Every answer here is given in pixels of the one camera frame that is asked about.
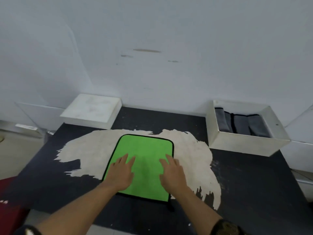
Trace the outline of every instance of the white box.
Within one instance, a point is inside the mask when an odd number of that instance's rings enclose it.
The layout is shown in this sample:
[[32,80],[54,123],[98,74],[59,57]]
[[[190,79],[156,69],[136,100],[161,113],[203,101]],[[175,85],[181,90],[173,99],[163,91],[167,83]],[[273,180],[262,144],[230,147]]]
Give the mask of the white box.
[[60,116],[67,124],[111,129],[121,107],[117,97],[79,94]]
[[[225,111],[234,114],[259,114],[263,118],[272,138],[219,131],[215,114],[216,107],[222,107]],[[209,147],[212,149],[269,157],[290,142],[283,125],[268,105],[222,100],[209,101],[206,124]]]

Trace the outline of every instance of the red cloth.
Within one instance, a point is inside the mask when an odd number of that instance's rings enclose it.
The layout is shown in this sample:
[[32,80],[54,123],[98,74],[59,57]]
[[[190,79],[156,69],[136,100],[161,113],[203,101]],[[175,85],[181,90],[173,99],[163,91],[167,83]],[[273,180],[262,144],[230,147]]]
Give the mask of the red cloth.
[[[14,177],[0,180],[0,201],[2,200],[1,193],[4,192],[13,179]],[[29,210],[22,209],[20,206],[10,206],[10,201],[7,204],[0,203],[0,234],[13,234],[23,224],[28,213]]]

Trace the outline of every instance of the wall stain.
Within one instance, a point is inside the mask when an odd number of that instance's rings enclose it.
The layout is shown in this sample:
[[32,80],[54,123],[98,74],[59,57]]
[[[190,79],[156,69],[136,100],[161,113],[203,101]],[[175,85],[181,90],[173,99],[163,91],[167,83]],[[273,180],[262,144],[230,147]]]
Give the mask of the wall stain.
[[131,55],[121,55],[121,57],[124,57],[124,58],[133,58],[133,56],[131,56]]
[[161,52],[161,51],[157,51],[157,50],[142,49],[142,48],[135,48],[133,50],[134,51],[139,51],[139,52],[151,52],[151,53],[160,53]]

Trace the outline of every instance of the black table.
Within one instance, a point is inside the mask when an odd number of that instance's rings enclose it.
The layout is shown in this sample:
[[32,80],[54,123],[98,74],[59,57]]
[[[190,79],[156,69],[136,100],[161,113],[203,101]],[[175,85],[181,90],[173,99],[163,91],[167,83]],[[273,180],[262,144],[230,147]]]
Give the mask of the black table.
[[[189,131],[208,143],[204,117],[122,107],[112,129]],[[54,160],[68,141],[98,130],[63,124],[18,175],[3,195],[10,202],[53,213],[96,187],[89,175],[71,177],[80,160]],[[222,150],[213,153],[212,170],[221,185],[218,213],[246,232],[257,234],[313,234],[313,214],[280,151],[271,157]],[[213,194],[205,202],[212,206]],[[114,196],[95,224],[134,234],[193,234],[179,204],[170,212],[163,204]]]

